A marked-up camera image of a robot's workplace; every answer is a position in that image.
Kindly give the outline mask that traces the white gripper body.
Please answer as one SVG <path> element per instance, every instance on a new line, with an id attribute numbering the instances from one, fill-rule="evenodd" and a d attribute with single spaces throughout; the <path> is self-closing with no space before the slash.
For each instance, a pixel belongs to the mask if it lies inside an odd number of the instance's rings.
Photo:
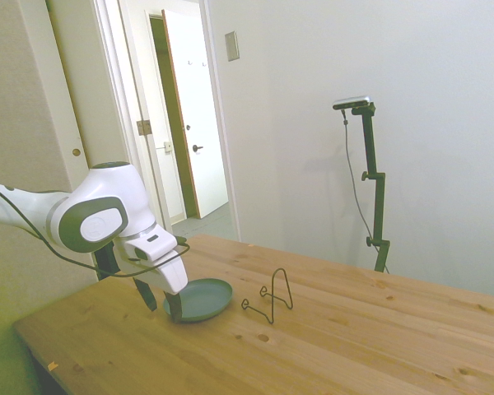
<path id="1" fill-rule="evenodd" d="M 188 284 L 176 238 L 155 224 L 135 235 L 114 239 L 119 268 L 140 281 L 176 295 Z"/>

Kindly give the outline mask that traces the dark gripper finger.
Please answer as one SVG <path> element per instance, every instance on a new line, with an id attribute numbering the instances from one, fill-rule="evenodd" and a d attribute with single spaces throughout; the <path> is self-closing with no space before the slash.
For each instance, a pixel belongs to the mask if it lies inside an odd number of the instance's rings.
<path id="1" fill-rule="evenodd" d="M 157 310 L 156 298 L 153 295 L 153 292 L 151 291 L 150 286 L 146 282 L 138 280 L 137 278 L 134 278 L 133 281 L 134 281 L 134 284 L 136 285 L 137 290 L 138 290 L 140 296 L 142 297 L 145 305 L 152 312 Z"/>
<path id="2" fill-rule="evenodd" d="M 164 292 L 164 295 L 164 310 L 170 314 L 170 318 L 174 323 L 180 323 L 183 318 L 182 300 L 180 294 Z"/>

